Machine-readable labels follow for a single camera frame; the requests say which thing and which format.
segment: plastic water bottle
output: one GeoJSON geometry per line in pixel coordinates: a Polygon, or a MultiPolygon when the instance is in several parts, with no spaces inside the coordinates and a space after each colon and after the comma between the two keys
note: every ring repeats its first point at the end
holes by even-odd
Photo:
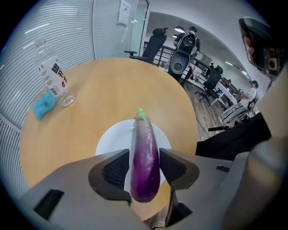
{"type": "Polygon", "coordinates": [[[68,89],[68,81],[59,65],[55,50],[46,44],[45,37],[36,39],[35,46],[37,51],[34,62],[46,86],[63,106],[70,105],[75,100],[75,95],[68,89]]]}

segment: round wooden table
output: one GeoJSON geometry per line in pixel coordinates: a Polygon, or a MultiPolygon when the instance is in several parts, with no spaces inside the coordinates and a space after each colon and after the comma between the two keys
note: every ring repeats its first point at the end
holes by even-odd
{"type": "MultiPolygon", "coordinates": [[[[64,164],[95,156],[104,132],[135,118],[139,107],[165,133],[172,149],[195,154],[197,123],[192,103],[165,71],[138,60],[109,58],[77,65],[65,76],[76,92],[75,101],[68,107],[57,105],[42,121],[30,108],[22,127],[20,162],[29,187],[64,164]]],[[[133,201],[131,207],[146,220],[167,206],[169,199],[165,181],[151,202],[133,201]]]]}

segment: black office chair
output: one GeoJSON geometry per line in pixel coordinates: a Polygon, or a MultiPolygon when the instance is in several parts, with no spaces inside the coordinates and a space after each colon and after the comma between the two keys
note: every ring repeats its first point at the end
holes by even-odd
{"type": "Polygon", "coordinates": [[[165,27],[163,29],[155,29],[153,30],[153,36],[149,39],[147,47],[142,54],[142,56],[133,56],[133,54],[137,53],[135,51],[124,51],[125,53],[130,53],[130,58],[138,59],[140,61],[148,62],[153,64],[154,57],[158,53],[159,49],[163,46],[164,42],[167,39],[166,30],[168,28],[165,27]]]}
{"type": "Polygon", "coordinates": [[[204,92],[198,92],[198,91],[195,92],[195,94],[199,93],[200,95],[203,96],[199,101],[202,101],[203,98],[207,100],[207,102],[209,103],[208,107],[211,105],[209,96],[212,96],[215,99],[219,98],[218,93],[215,92],[213,89],[216,87],[218,81],[221,79],[222,73],[223,70],[220,66],[217,66],[215,69],[211,69],[208,80],[205,81],[203,84],[204,92]]]}

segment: blue cloth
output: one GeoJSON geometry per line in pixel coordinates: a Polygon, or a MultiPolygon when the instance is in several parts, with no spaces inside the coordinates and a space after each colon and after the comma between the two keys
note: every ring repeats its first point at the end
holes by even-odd
{"type": "Polygon", "coordinates": [[[41,94],[40,100],[37,100],[32,107],[32,111],[35,114],[36,119],[42,120],[46,113],[54,109],[57,102],[57,98],[54,97],[47,88],[46,93],[41,94]]]}

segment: ceiling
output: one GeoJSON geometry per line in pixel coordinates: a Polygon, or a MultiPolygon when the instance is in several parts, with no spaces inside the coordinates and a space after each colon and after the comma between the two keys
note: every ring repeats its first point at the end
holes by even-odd
{"type": "Polygon", "coordinates": [[[166,35],[168,37],[172,37],[173,34],[178,34],[178,32],[174,30],[176,26],[181,26],[184,29],[187,29],[190,26],[195,26],[198,30],[197,37],[201,41],[200,51],[202,53],[205,54],[205,50],[202,49],[205,43],[206,49],[208,47],[209,53],[212,53],[214,57],[217,57],[222,61],[228,61],[237,66],[239,69],[244,70],[239,60],[227,49],[225,45],[223,45],[216,37],[206,32],[199,26],[193,24],[192,22],[188,22],[184,19],[168,14],[151,12],[147,25],[147,33],[152,33],[155,28],[168,27],[169,29],[167,30],[166,35]]]}

